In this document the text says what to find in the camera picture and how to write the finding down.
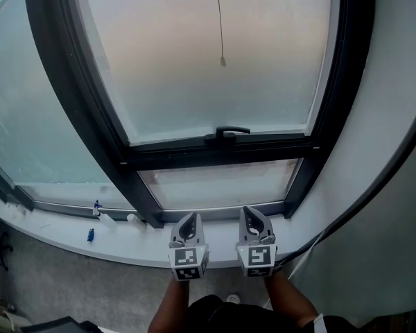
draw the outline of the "window handle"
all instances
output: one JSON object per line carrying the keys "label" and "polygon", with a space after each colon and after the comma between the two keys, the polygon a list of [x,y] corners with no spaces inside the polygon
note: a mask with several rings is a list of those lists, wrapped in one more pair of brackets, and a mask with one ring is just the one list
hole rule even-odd
{"label": "window handle", "polygon": [[236,134],[232,132],[241,132],[250,134],[251,130],[244,127],[221,126],[216,128],[216,134],[206,135],[204,141],[210,146],[224,146],[233,144],[236,141]]}

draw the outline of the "gray carpet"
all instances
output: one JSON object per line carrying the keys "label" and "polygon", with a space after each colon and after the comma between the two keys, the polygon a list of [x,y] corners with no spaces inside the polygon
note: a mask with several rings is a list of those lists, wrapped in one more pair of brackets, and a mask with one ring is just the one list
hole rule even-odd
{"label": "gray carpet", "polygon": [[[0,297],[16,304],[33,323],[71,316],[117,332],[146,332],[164,295],[171,271],[108,262],[50,246],[6,225],[12,253],[0,268]],[[214,293],[239,293],[243,303],[268,299],[259,278],[239,268],[208,270],[191,283],[190,302]]]}

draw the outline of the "window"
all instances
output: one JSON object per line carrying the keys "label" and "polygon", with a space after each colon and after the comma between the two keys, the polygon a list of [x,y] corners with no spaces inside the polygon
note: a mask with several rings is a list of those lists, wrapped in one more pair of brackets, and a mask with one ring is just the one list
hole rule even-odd
{"label": "window", "polygon": [[131,144],[314,124],[331,0],[77,2]]}
{"label": "window", "polygon": [[20,202],[75,214],[98,197],[155,228],[242,205],[289,218],[351,109],[373,15],[374,0],[6,0],[0,189],[4,173]]}
{"label": "window", "polygon": [[89,154],[49,83],[25,0],[0,6],[0,169],[36,201],[132,208]]}

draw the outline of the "glass pane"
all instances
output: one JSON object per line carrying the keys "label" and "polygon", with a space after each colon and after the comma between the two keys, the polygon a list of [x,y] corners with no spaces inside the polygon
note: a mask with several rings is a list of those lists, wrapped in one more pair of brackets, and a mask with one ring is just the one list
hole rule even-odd
{"label": "glass pane", "polygon": [[218,0],[78,3],[110,98],[139,144],[226,125],[304,131],[330,1],[220,0],[223,45]]}
{"label": "glass pane", "polygon": [[120,191],[109,181],[101,184],[31,184],[22,188],[32,198],[47,203],[90,207],[98,200],[104,208],[132,208]]}
{"label": "glass pane", "polygon": [[140,171],[165,210],[253,205],[283,200],[297,160]]}
{"label": "glass pane", "polygon": [[[36,199],[67,202],[78,197],[75,186],[88,188],[81,194],[91,206],[102,187],[114,185],[89,154],[51,87],[25,0],[3,0],[0,5],[0,167]],[[118,192],[115,196],[126,203]]]}

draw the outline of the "cable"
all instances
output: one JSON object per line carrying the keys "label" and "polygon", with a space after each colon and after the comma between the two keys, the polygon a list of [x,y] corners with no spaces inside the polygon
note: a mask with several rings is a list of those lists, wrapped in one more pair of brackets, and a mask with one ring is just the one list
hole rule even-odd
{"label": "cable", "polygon": [[218,4],[218,7],[219,7],[220,45],[222,46],[222,56],[220,57],[220,65],[222,67],[226,67],[227,66],[227,62],[225,61],[225,57],[223,56],[222,14],[220,13],[220,0],[217,0],[217,4]]}

